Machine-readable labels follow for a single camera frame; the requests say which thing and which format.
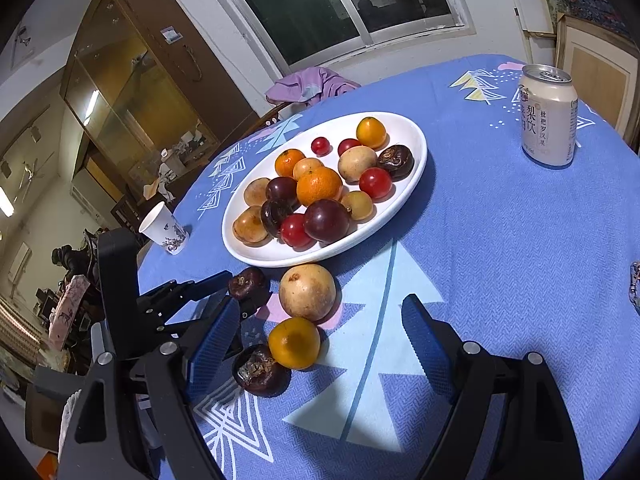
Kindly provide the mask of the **dark purple plum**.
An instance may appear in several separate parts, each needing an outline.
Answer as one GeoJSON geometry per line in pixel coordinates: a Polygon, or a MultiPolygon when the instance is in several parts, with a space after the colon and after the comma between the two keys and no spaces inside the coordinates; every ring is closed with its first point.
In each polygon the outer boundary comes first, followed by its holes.
{"type": "Polygon", "coordinates": [[[343,238],[350,226],[347,209],[336,200],[317,200],[304,213],[304,230],[313,240],[331,244],[343,238]]]}

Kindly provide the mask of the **brown onion-like fruit front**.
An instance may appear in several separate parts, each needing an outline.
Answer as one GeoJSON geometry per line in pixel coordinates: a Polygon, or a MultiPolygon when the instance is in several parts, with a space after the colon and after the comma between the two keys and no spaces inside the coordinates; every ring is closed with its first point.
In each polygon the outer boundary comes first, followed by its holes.
{"type": "Polygon", "coordinates": [[[233,221],[232,233],[242,244],[250,247],[268,243],[272,236],[262,224],[262,207],[249,206],[233,221]]]}

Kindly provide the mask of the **orange tangerine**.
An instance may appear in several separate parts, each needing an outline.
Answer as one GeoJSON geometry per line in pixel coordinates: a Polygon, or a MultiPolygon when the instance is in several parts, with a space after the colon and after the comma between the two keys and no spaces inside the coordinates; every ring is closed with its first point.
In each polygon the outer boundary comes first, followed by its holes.
{"type": "Polygon", "coordinates": [[[297,148],[288,148],[278,155],[274,162],[274,170],[279,177],[293,177],[295,165],[305,158],[305,154],[297,148]]]}

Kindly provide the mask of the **brown fruit back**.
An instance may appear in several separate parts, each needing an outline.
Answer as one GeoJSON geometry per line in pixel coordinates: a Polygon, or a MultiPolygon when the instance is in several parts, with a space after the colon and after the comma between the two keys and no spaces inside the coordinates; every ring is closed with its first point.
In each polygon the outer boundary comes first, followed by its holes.
{"type": "Polygon", "coordinates": [[[267,200],[268,178],[259,178],[250,182],[243,192],[243,198],[247,206],[262,206],[267,200]]]}

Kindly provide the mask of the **red fruit plate front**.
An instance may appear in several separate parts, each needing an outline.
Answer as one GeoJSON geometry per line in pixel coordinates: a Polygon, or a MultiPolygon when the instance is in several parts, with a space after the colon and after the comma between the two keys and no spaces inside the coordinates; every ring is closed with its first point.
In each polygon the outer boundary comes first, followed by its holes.
{"type": "Polygon", "coordinates": [[[340,144],[338,144],[337,154],[342,156],[346,151],[350,150],[351,148],[356,148],[356,146],[359,145],[360,142],[357,139],[344,139],[340,144]]]}

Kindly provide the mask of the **large beige pear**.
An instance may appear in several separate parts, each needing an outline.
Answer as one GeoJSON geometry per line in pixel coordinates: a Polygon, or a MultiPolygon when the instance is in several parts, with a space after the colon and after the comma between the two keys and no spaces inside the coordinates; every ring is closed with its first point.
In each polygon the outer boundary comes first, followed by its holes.
{"type": "Polygon", "coordinates": [[[293,266],[283,274],[279,299],[283,310],[294,318],[318,322],[328,316],[336,301],[333,275],[314,263],[293,266]]]}

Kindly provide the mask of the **purple cloth on chair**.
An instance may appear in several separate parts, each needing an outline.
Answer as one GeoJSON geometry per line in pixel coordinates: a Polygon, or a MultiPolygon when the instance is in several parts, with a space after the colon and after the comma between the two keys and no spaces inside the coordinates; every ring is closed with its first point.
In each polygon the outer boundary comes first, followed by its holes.
{"type": "Polygon", "coordinates": [[[308,67],[277,80],[266,92],[269,103],[298,103],[313,106],[321,101],[360,88],[326,67],[308,67]]]}

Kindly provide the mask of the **sliding glass window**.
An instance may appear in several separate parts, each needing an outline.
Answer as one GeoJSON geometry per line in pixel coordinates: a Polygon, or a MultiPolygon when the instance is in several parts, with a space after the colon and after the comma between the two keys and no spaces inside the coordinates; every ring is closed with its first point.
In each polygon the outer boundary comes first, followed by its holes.
{"type": "Polygon", "coordinates": [[[273,77],[402,40],[475,30],[464,0],[217,1],[273,77]]]}

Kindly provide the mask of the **white paper cup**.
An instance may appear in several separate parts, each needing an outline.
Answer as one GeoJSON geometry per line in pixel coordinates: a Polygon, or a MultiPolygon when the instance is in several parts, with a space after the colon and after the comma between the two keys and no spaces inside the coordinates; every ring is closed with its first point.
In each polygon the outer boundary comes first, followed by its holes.
{"type": "Polygon", "coordinates": [[[152,207],[141,221],[139,232],[171,255],[180,254],[189,239],[189,232],[176,220],[164,202],[152,207]]]}

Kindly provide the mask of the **blue patterned tablecloth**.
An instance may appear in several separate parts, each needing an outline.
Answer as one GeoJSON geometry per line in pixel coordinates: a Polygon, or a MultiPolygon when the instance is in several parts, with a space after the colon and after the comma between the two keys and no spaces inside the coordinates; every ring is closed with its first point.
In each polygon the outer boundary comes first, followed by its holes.
{"type": "Polygon", "coordinates": [[[223,367],[194,416],[230,479],[412,479],[444,423],[401,325],[428,312],[498,356],[546,359],[589,479],[610,468],[639,422],[639,159],[594,110],[578,108],[578,147],[562,170],[521,149],[520,68],[475,55],[369,84],[229,148],[176,210],[179,255],[153,247],[142,289],[239,272],[222,217],[241,180],[287,140],[340,116],[391,112],[424,132],[428,159],[408,203],[373,236],[326,260],[342,295],[322,325],[319,363],[280,396],[240,389],[223,367]]]}

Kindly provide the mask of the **large orange tangerine plate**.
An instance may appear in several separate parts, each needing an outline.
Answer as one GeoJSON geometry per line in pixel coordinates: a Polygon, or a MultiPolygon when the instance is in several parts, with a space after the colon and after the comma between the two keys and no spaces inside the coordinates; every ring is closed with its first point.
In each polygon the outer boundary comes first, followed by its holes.
{"type": "Polygon", "coordinates": [[[299,203],[308,207],[318,200],[338,200],[343,192],[341,176],[333,169],[319,166],[305,172],[297,181],[299,203]]]}

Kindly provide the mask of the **yellow orange fruit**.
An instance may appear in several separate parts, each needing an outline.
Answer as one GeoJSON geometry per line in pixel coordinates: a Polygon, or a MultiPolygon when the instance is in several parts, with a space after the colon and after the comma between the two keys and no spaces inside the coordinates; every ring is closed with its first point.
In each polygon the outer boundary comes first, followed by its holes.
{"type": "Polygon", "coordinates": [[[279,364],[290,370],[306,370],[320,353],[320,334],[306,318],[287,318],[273,327],[268,336],[269,350],[279,364]]]}
{"type": "Polygon", "coordinates": [[[387,131],[378,118],[368,116],[360,120],[356,128],[356,138],[368,148],[378,150],[387,141],[387,131]]]}

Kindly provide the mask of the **small red fruit right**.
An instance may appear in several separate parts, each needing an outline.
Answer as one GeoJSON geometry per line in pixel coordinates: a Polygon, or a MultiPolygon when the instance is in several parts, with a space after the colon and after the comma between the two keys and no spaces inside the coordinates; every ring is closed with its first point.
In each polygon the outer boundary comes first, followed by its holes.
{"type": "Polygon", "coordinates": [[[358,185],[360,190],[368,194],[372,200],[382,200],[390,194],[393,181],[384,169],[372,167],[363,171],[358,185]]]}

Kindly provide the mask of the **small dark fruit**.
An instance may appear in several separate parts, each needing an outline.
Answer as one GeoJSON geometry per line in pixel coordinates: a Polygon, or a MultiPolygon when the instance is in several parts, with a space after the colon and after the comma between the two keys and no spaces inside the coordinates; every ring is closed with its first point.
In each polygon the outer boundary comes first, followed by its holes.
{"type": "Polygon", "coordinates": [[[279,238],[282,224],[293,213],[293,209],[282,200],[266,200],[260,208],[262,226],[269,235],[279,238]]]}

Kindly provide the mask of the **red tomato fruit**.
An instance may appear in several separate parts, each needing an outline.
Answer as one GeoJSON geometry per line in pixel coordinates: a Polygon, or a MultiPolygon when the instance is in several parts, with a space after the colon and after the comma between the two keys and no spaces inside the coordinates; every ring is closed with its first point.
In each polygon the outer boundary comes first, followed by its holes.
{"type": "Polygon", "coordinates": [[[303,250],[314,244],[314,239],[305,231],[305,216],[303,214],[290,214],[283,220],[280,227],[280,239],[296,250],[303,250]]]}

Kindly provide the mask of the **orange round fruit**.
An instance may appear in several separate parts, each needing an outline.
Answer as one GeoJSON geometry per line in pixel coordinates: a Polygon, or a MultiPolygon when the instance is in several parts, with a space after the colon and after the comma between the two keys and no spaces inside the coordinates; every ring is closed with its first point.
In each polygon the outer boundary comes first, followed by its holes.
{"type": "Polygon", "coordinates": [[[314,157],[306,157],[296,162],[292,177],[294,180],[300,180],[305,174],[309,174],[312,170],[322,167],[322,161],[314,157]]]}

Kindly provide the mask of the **dark mangosteen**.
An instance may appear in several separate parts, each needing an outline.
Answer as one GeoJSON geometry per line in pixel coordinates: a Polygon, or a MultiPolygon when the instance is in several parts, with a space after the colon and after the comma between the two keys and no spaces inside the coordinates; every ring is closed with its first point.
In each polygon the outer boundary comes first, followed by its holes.
{"type": "Polygon", "coordinates": [[[391,145],[378,154],[378,166],[385,170],[393,181],[404,180],[414,166],[414,157],[408,146],[391,145]]]}
{"type": "Polygon", "coordinates": [[[249,266],[228,281],[228,292],[236,300],[248,298],[265,302],[270,294],[269,280],[262,270],[249,266]]]}
{"type": "Polygon", "coordinates": [[[253,344],[235,358],[232,376],[248,393],[273,398],[288,388],[291,371],[276,361],[266,344],[253,344]]]}

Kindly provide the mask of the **dark mangosteen in plate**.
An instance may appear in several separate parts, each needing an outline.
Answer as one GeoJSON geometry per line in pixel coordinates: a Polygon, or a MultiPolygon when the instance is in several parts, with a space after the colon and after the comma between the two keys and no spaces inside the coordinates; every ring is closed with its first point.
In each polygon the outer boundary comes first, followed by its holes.
{"type": "Polygon", "coordinates": [[[385,170],[393,181],[404,180],[414,166],[414,157],[408,146],[391,145],[378,154],[378,166],[385,170]]]}

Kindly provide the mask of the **small red cherry fruit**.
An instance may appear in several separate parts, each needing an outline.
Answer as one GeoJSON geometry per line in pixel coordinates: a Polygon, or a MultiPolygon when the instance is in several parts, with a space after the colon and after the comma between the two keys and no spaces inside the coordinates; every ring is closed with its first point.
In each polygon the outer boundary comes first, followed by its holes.
{"type": "Polygon", "coordinates": [[[332,150],[330,141],[324,136],[318,136],[311,142],[311,151],[319,157],[326,156],[332,150]]]}

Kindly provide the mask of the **beige fruit in plate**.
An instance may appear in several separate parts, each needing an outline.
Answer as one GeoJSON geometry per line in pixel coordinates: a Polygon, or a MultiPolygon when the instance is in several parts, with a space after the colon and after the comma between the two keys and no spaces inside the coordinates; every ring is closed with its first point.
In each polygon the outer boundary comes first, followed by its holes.
{"type": "Polygon", "coordinates": [[[378,155],[372,148],[357,145],[341,154],[337,170],[341,177],[349,184],[356,183],[360,176],[378,164],[378,155]]]}

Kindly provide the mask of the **small tan fruit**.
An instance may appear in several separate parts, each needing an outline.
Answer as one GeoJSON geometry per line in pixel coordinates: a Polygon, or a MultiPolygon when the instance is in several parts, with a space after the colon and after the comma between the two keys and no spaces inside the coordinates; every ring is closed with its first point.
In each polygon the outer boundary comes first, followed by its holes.
{"type": "Polygon", "coordinates": [[[373,214],[374,207],[371,197],[362,191],[347,193],[342,197],[341,204],[349,213],[352,221],[368,220],[373,214]]]}

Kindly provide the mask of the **white beverage can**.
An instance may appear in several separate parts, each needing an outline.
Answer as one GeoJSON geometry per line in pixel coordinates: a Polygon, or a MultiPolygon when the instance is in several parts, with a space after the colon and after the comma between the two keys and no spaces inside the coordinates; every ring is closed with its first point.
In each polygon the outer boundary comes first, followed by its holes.
{"type": "Polygon", "coordinates": [[[522,68],[518,91],[523,152],[541,166],[570,166],[578,112],[578,95],[570,74],[550,65],[527,64],[522,68]]]}

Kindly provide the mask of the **dark plum in plate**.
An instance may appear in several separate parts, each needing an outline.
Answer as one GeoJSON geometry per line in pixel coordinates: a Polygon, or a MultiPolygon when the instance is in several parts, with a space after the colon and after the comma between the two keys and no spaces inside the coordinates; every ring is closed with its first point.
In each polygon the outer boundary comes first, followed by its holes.
{"type": "Polygon", "coordinates": [[[288,204],[292,209],[299,207],[297,181],[291,177],[276,177],[266,186],[267,200],[276,200],[288,204]]]}

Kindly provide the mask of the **wooden glass cabinet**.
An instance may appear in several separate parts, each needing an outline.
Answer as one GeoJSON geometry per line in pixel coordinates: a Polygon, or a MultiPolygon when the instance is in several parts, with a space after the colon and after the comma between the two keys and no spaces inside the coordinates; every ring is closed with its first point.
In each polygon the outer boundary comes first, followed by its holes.
{"type": "Polygon", "coordinates": [[[184,134],[212,156],[258,119],[176,0],[91,0],[61,96],[135,196],[184,134]]]}

